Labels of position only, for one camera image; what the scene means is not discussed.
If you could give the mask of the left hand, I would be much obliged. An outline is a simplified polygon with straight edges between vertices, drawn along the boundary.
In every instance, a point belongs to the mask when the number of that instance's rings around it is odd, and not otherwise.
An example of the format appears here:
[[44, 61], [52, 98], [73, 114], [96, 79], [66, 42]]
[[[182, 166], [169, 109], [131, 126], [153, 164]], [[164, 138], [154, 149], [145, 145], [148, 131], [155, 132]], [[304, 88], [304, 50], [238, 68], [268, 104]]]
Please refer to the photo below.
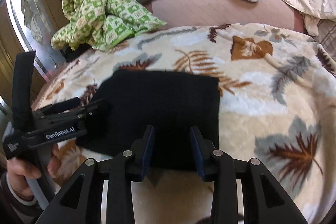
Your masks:
[[[58, 152], [59, 147], [56, 143], [52, 147], [52, 158], [47, 166], [49, 175], [52, 178], [56, 178], [58, 170], [62, 164], [57, 158]], [[32, 201], [34, 199], [33, 192], [27, 184], [26, 178], [40, 178], [42, 175], [40, 170], [31, 163], [17, 159], [16, 157], [7, 160], [6, 164], [9, 184], [14, 190], [14, 193], [25, 201]]]

